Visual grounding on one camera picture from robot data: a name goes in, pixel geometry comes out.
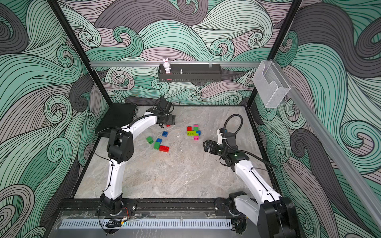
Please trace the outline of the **lime long lego brick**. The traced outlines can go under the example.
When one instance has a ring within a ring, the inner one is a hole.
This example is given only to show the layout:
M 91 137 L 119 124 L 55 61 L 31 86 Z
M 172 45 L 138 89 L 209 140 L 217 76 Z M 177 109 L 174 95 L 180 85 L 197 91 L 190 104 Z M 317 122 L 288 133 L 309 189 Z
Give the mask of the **lime long lego brick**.
M 196 131 L 187 131 L 188 136 L 198 136 L 198 133 Z

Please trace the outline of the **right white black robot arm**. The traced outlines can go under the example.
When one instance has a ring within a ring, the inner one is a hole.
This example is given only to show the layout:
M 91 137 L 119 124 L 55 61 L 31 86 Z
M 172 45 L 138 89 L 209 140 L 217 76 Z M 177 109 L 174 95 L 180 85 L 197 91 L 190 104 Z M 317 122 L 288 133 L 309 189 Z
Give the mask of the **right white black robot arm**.
M 219 156 L 220 164 L 229 167 L 248 187 L 254 198 L 239 191 L 229 194 L 229 212 L 233 231 L 241 234 L 246 230 L 247 220 L 257 226 L 261 238 L 301 237 L 296 207 L 291 199 L 276 192 L 260 175 L 259 169 L 249 160 L 258 159 L 277 170 L 278 167 L 264 161 L 251 152 L 240 150 L 236 132 L 227 130 L 228 122 L 217 131 L 217 141 L 206 140 L 203 149 Z

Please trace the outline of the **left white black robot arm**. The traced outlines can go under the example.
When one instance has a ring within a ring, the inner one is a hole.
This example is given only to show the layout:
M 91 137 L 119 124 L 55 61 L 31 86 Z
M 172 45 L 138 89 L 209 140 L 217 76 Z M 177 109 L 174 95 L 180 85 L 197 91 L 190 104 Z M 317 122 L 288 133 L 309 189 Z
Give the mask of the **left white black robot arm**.
M 122 184 L 127 161 L 134 154 L 134 140 L 153 125 L 174 125 L 176 116 L 172 114 L 174 105 L 163 97 L 142 116 L 121 128 L 111 130 L 107 145 L 109 173 L 106 188 L 100 201 L 107 212 L 118 215 L 122 211 Z

